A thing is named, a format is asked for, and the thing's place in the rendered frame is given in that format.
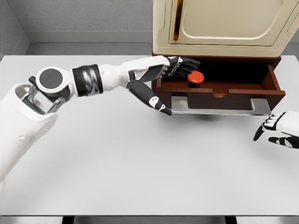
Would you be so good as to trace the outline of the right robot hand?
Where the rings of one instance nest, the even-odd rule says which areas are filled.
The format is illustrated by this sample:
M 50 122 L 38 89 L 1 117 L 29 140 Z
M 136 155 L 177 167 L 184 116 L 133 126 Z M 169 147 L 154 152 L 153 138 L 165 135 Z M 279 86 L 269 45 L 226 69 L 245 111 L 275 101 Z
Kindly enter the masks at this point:
M 286 111 L 269 116 L 257 129 L 253 141 L 266 131 L 280 131 L 289 137 L 270 137 L 268 141 L 289 148 L 299 149 L 299 112 Z

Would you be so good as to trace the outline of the brown wooden drawer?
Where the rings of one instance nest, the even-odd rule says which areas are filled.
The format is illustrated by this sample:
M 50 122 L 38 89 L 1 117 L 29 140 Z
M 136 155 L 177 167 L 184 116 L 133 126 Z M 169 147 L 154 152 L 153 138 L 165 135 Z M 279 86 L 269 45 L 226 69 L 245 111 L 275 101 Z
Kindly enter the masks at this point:
M 190 56 L 200 62 L 204 81 L 190 88 L 188 79 L 169 77 L 152 81 L 151 88 L 171 108 L 171 98 L 187 97 L 190 109 L 250 110 L 251 99 L 266 99 L 273 110 L 285 96 L 274 70 L 281 57 Z

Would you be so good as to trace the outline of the red button switch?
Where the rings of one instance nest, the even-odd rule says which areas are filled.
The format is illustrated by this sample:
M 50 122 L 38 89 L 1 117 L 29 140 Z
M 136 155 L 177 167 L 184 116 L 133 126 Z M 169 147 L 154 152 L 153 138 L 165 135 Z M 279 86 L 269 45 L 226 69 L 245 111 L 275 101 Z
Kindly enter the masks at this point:
M 204 75 L 199 71 L 193 71 L 187 76 L 188 88 L 199 88 L 200 84 L 204 81 Z

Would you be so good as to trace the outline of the cream cabinet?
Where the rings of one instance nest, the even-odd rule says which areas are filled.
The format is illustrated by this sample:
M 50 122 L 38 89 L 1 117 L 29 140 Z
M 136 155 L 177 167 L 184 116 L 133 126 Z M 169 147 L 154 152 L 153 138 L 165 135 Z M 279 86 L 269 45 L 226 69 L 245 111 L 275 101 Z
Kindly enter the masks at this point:
M 280 56 L 299 28 L 299 0 L 153 0 L 152 51 L 181 56 Z

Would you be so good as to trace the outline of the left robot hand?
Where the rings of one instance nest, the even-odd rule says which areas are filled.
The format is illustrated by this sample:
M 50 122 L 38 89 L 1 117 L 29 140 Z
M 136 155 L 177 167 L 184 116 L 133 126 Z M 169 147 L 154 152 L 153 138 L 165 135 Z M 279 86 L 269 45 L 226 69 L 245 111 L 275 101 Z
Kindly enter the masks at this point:
M 172 110 L 166 107 L 155 92 L 145 83 L 160 78 L 185 78 L 197 71 L 200 62 L 182 56 L 150 56 L 125 62 L 121 69 L 128 74 L 126 88 L 145 105 L 171 116 Z

